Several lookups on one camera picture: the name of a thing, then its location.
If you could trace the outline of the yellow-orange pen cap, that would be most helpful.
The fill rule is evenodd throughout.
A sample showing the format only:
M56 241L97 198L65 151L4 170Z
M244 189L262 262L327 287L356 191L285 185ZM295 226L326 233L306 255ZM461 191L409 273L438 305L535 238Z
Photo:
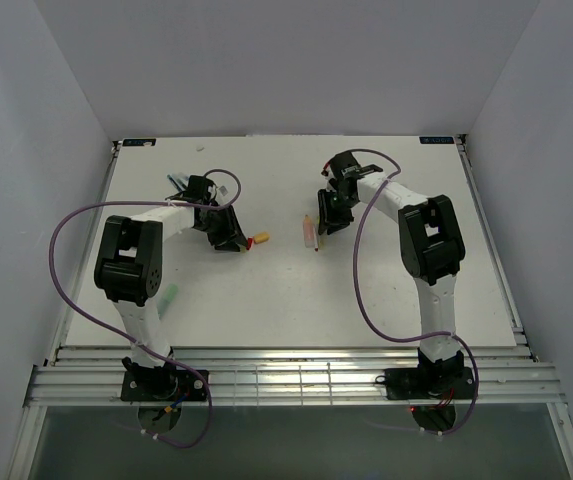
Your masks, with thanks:
M253 241L255 244L265 243L270 240L270 234L268 232L260 232L253 236Z

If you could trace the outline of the pink pencil-shaped pen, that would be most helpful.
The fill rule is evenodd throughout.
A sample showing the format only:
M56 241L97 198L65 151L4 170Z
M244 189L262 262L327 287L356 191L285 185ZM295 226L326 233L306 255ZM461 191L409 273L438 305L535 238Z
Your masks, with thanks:
M309 215L304 217L302 227L305 247L316 249L315 224Z

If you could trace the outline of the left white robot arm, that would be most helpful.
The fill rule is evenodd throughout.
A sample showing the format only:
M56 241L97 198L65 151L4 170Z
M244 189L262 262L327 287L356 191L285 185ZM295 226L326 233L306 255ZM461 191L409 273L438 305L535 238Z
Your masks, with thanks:
M119 313L131 343L127 371L146 372L144 388L156 399L171 397L178 376L165 365L172 356L156 297L162 284L164 244L186 230L207 236L217 251L241 252L249 242L232 206L170 202L133 216L109 217L104 225L94 282Z

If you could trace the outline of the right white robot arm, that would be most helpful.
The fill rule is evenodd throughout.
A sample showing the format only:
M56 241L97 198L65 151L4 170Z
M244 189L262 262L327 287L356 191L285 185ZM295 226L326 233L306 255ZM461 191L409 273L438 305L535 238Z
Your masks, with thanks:
M419 300L417 382L424 394L442 396L464 371L455 339L454 296L465 246L451 200L410 190L375 165L339 170L327 166L322 175L327 187L318 192L321 234L347 228L359 203L366 205L365 214L376 209L396 222L401 261Z

